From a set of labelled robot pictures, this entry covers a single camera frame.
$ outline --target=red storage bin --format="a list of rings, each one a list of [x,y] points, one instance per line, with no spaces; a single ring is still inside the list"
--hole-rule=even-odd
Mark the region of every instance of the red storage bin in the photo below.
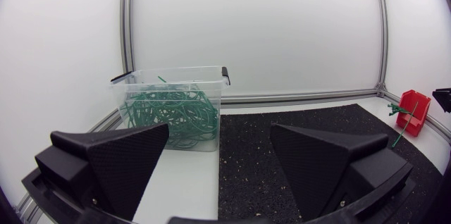
[[[420,130],[424,125],[424,121],[426,120],[426,115],[428,114],[429,104],[431,103],[431,98],[425,96],[422,93],[418,93],[415,90],[409,90],[402,94],[400,107],[412,112],[414,110],[415,104],[418,102],[416,106],[414,117],[410,120],[406,131],[412,136],[418,136]],[[407,121],[409,121],[410,114],[407,113],[398,113],[396,123],[403,127],[406,125]]]

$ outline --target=green zip tie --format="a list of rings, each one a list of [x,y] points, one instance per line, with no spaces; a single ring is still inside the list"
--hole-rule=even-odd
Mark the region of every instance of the green zip tie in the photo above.
[[[412,117],[414,116],[414,112],[415,112],[415,109],[416,109],[416,106],[417,106],[417,105],[418,105],[418,102],[415,104],[414,110],[413,110],[412,112],[409,112],[409,111],[403,112],[403,113],[408,113],[408,114],[410,114],[410,118],[409,118],[409,120],[407,121],[407,123],[406,123],[406,125],[404,126],[404,128],[402,129],[400,136],[398,136],[398,138],[395,140],[395,143],[393,143],[392,149],[395,148],[397,142],[400,140],[402,134],[403,134],[404,131],[406,130],[407,126],[409,125],[410,120],[411,120]]]
[[[218,109],[196,85],[189,89],[183,84],[145,87],[131,93],[121,110],[129,118],[128,127],[167,123],[167,145],[174,148],[190,148],[217,137]]]

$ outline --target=black rubber mat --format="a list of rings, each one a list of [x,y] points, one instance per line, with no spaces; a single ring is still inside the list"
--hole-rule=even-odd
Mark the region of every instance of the black rubber mat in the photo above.
[[[269,139],[271,123],[356,135],[386,133],[388,146],[399,135],[357,104],[308,111],[221,116],[218,219],[266,217],[301,223],[290,186]],[[394,152],[410,162],[416,187],[389,223],[416,223],[442,175],[404,137]]]

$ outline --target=white wall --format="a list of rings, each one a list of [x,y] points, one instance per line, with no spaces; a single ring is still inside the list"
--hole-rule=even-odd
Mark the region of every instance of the white wall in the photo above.
[[[451,12],[446,0],[386,0],[386,86],[398,95],[415,89],[432,98],[429,114],[451,128],[451,115],[432,97],[451,87]]]
[[[138,69],[227,66],[225,95],[371,89],[378,0],[132,0]]]
[[[119,0],[0,0],[0,185],[16,205],[52,130],[86,132],[114,109]]]

